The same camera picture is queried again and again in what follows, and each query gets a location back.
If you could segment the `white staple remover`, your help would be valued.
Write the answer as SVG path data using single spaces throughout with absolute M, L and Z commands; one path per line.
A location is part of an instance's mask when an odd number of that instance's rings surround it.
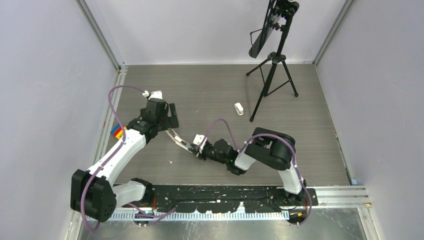
M 240 102 L 235 103 L 233 106 L 239 116 L 242 116 L 244 114 L 244 108 Z

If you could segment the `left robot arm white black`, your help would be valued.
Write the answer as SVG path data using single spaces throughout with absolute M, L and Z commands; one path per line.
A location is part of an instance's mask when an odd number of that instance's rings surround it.
M 154 200 L 153 185 L 132 178 L 116 185 L 116 179 L 159 132 L 179 127 L 176 106 L 160 98 L 150 98 L 140 115 L 131 120 L 118 142 L 93 166 L 78 169 L 71 177 L 70 208 L 99 222 L 107 221 L 116 208 L 138 203 L 148 207 Z

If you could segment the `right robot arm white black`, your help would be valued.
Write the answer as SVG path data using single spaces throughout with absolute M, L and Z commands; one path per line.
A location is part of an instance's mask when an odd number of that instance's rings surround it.
M 306 197 L 302 186 L 306 181 L 298 176 L 295 167 L 295 139 L 290 135 L 257 127 L 252 139 L 235 150 L 224 139 L 211 144 L 204 135 L 196 135 L 193 144 L 198 157 L 224 164 L 234 175 L 243 175 L 256 162 L 278 171 L 283 183 L 283 194 L 288 203 L 299 205 Z

